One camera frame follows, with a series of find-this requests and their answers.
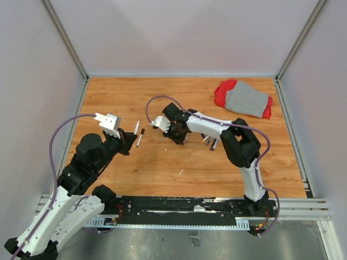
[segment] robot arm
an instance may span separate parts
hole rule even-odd
[[[249,129],[237,128],[226,124],[247,126],[243,119],[223,121],[203,115],[196,110],[189,109],[195,116],[180,110],[170,103],[164,110],[165,117],[158,116],[152,122],[153,128],[160,128],[165,137],[176,144],[182,145],[187,133],[198,132],[209,135],[222,141],[223,147],[230,162],[239,168],[245,185],[245,200],[251,212],[260,211],[266,201],[268,192],[259,186],[256,180],[255,162],[259,157],[260,143],[254,133]],[[201,117],[212,119],[215,122],[203,120]],[[258,169],[260,184],[262,179]]]
[[[101,185],[94,189],[92,196],[77,210],[62,220],[117,153],[129,155],[129,150],[137,138],[137,135],[126,133],[119,128],[121,119],[115,115],[96,113],[95,119],[100,122],[99,126],[106,140],[103,142],[98,134],[87,134],[81,139],[70,164],[63,169],[57,180],[57,196],[53,206],[49,208],[53,197],[51,195],[33,223],[18,238],[6,242],[5,248],[12,255],[24,242],[25,246],[17,255],[21,259],[55,260],[65,243],[89,219],[115,207],[116,194]],[[27,241],[26,238],[32,232],[34,233]]]

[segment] wooden floor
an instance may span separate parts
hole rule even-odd
[[[222,144],[215,151],[201,142],[198,133],[188,134],[184,145],[176,145],[162,136],[160,130],[149,126],[145,105],[156,95],[169,95],[184,108],[223,120],[244,118],[247,123],[265,132],[272,148],[260,163],[264,184],[282,198],[306,197],[272,79],[239,79],[273,97],[272,117],[259,119],[227,111],[214,104],[214,90],[222,78],[93,78],[91,79],[81,113],[112,113],[122,118],[120,127],[133,132],[137,120],[146,132],[141,145],[134,145],[130,156],[117,154],[95,186],[105,184],[116,194],[133,196],[210,196],[242,197],[243,182],[237,167],[232,165]],[[150,105],[150,117],[162,115],[171,101],[156,99]],[[70,161],[75,146],[88,133],[101,133],[92,118],[79,119]],[[264,139],[257,135],[263,151]]]

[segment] marker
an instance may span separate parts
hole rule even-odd
[[[209,145],[209,143],[212,141],[213,137],[210,137],[210,139],[208,139],[206,145]]]
[[[213,140],[213,142],[212,142],[212,144],[211,144],[210,151],[212,151],[212,150],[213,150],[213,147],[215,146],[216,141],[217,141],[217,139],[214,139],[214,140]]]
[[[142,129],[141,129],[141,135],[140,135],[139,140],[137,141],[136,147],[139,147],[140,142],[141,142],[141,139],[142,139],[142,136],[143,136],[143,134],[144,134],[144,133],[145,133],[145,129],[144,129],[144,128],[142,128]]]
[[[136,127],[135,127],[135,131],[134,134],[137,134],[137,130],[139,130],[139,125],[140,125],[140,120],[137,121]]]
[[[204,138],[204,140],[202,140],[202,142],[205,142],[208,138],[209,138],[209,136],[206,136],[206,137]]]
[[[214,151],[216,149],[216,147],[217,147],[217,144],[218,144],[219,140],[217,140],[217,139],[215,139],[215,140],[216,140],[216,142],[213,144],[211,151]]]

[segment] white enclosure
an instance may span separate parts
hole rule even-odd
[[[50,192],[50,137],[91,76],[273,77],[347,256],[346,10],[345,0],[1,0],[0,258]],[[70,133],[56,138],[56,168]]]
[[[282,78],[316,196],[346,248],[347,2],[330,1]]]
[[[90,76],[275,76],[317,0],[53,0]]]
[[[1,1],[0,8],[0,258],[3,245],[33,221],[50,192],[48,144],[75,113],[84,79],[39,1]],[[57,136],[57,166],[70,129]]]

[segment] metal floor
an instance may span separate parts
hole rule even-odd
[[[315,221],[280,221],[264,238],[246,231],[116,229],[97,235],[79,231],[58,260],[256,259],[327,260]]]

